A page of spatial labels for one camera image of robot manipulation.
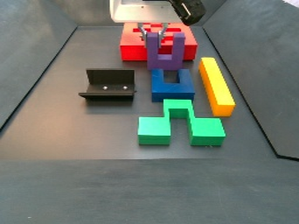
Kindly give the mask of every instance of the black bracket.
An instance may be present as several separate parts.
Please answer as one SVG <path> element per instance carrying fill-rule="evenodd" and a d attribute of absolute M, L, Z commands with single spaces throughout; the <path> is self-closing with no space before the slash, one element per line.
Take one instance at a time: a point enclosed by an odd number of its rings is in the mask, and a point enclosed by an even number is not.
<path fill-rule="evenodd" d="M 87 69 L 89 90 L 79 93 L 89 100 L 103 98 L 129 98 L 135 96 L 135 70 Z"/>

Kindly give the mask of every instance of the green block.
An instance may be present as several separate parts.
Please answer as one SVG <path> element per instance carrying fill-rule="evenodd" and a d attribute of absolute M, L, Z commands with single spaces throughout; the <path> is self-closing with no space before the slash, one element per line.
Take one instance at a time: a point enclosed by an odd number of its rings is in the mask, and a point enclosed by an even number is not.
<path fill-rule="evenodd" d="M 139 117 L 138 141 L 141 144 L 170 144 L 170 119 L 165 117 Z"/>
<path fill-rule="evenodd" d="M 226 131 L 220 118 L 196 118 L 192 129 L 192 145 L 221 146 Z"/>
<path fill-rule="evenodd" d="M 138 141 L 141 144 L 172 143 L 172 118 L 186 118 L 192 145 L 221 146 L 226 132 L 220 118 L 196 118 L 192 100 L 165 100 L 165 117 L 141 117 Z"/>

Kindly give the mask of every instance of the purple block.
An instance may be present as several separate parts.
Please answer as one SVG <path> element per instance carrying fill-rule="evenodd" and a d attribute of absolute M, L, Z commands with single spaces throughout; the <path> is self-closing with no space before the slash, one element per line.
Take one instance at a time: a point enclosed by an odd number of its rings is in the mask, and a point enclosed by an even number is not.
<path fill-rule="evenodd" d="M 147 69 L 180 70 L 184 68 L 185 33 L 173 35 L 173 54 L 159 54 L 158 32 L 147 33 Z"/>

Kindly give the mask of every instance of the building block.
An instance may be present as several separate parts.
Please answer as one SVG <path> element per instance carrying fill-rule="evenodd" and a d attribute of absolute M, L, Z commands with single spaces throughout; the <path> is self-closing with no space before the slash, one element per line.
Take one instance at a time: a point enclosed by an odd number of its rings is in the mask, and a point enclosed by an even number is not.
<path fill-rule="evenodd" d="M 89 90 L 79 93 L 87 100 L 119 99 L 134 100 L 135 70 L 133 69 L 87 69 Z"/>
<path fill-rule="evenodd" d="M 141 144 L 170 144 L 170 119 L 165 117 L 139 117 L 138 140 Z"/>
<path fill-rule="evenodd" d="M 221 146 L 226 132 L 220 118 L 197 118 L 192 100 L 165 100 L 163 117 L 139 117 L 139 144 L 172 143 L 172 118 L 186 118 L 192 145 Z"/>
<path fill-rule="evenodd" d="M 232 116 L 237 103 L 214 58 L 201 59 L 201 77 L 216 116 Z"/>
<path fill-rule="evenodd" d="M 145 29 L 149 32 L 159 32 L 163 29 L 163 26 L 162 24 L 145 24 Z M 198 43 L 193 35 L 192 27 L 185 24 L 169 24 L 159 53 L 173 53 L 174 34 L 177 32 L 184 32 L 186 37 L 184 60 L 194 60 L 197 56 Z M 147 60 L 146 42 L 143 41 L 141 34 L 137 23 L 125 23 L 125 30 L 119 44 L 122 60 Z"/>
<path fill-rule="evenodd" d="M 165 70 L 153 70 L 153 102 L 163 102 L 165 99 L 194 99 L 196 90 L 190 69 L 178 71 L 180 83 L 165 83 Z"/>
<path fill-rule="evenodd" d="M 180 70 L 184 68 L 185 34 L 177 32 L 173 37 L 173 53 L 159 53 L 159 34 L 147 33 L 147 69 L 162 68 L 165 70 Z"/>

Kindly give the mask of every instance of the yellow rectangular block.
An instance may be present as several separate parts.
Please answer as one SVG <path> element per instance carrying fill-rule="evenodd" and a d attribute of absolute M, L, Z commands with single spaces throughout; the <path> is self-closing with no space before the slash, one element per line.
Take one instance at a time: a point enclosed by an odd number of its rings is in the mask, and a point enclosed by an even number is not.
<path fill-rule="evenodd" d="M 232 116 L 237 103 L 217 60 L 214 58 L 202 58 L 200 69 L 213 114 L 216 116 Z"/>

